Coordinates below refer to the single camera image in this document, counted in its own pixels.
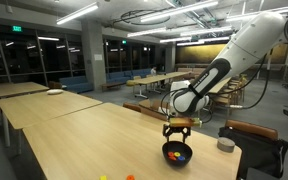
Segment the white robotic arm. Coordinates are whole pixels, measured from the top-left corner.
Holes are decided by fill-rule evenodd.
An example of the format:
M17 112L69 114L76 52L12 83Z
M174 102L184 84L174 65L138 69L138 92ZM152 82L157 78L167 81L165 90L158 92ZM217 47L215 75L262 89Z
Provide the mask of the white robotic arm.
M190 117L208 103L205 95L218 82L242 73L279 43L288 43L288 20L274 12L259 14L231 38L191 84L188 81L172 84L171 113Z

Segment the black bowl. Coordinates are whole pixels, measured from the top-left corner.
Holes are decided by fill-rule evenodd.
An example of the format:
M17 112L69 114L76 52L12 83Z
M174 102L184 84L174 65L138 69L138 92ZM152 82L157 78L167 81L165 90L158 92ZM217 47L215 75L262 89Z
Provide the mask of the black bowl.
M193 154L192 149L180 141L169 141L163 145L162 150L166 162L176 167L184 167L191 160ZM171 158L169 152L178 152L181 157L174 156L175 158Z

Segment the white plate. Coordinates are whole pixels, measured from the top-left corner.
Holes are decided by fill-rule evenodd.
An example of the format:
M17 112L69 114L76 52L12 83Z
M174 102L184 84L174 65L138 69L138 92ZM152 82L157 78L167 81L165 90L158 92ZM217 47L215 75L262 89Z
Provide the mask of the white plate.
M63 90L62 89L50 89L46 92L48 95L55 95L55 94L61 94Z

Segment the floor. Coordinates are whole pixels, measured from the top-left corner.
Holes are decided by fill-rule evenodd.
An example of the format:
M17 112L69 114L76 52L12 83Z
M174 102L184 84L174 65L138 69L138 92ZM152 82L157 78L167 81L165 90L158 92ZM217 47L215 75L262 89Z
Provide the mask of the floor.
M265 82L263 80L254 80L247 88L245 94L244 106L252 105L259 97L263 90ZM121 88L112 88L104 92L87 92L86 95L92 96L95 99L103 102L111 102L117 105L122 105L123 102L138 103L143 100L141 97L134 97L132 87L122 86ZM161 99L166 92L157 94L154 92L147 93L150 99ZM276 129L279 132L279 137L288 141L288 116L283 114L283 109L288 109L288 91L282 87L281 82L270 81L267 92L263 100L254 108L248 110L233 111L230 119L241 120L255 123L261 126ZM222 127L226 120L226 109L216 108L210 122L203 125L202 128L194 128L209 136L218 138L218 130ZM15 142L16 133L11 130L11 140ZM0 127L0 136L3 140L3 130ZM16 146L6 148L6 153L14 167L14 170L19 180L38 180L43 178L43 173L40 170L37 160L32 153L29 145L25 140L23 153L16 156ZM288 153L285 158L283 180L288 180Z

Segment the exit sign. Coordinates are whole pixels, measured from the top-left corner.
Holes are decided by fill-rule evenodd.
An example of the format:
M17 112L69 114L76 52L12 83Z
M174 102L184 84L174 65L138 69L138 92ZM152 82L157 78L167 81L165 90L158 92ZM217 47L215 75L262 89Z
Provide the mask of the exit sign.
M14 32L22 32L22 27L21 26L12 26L12 31L14 31Z

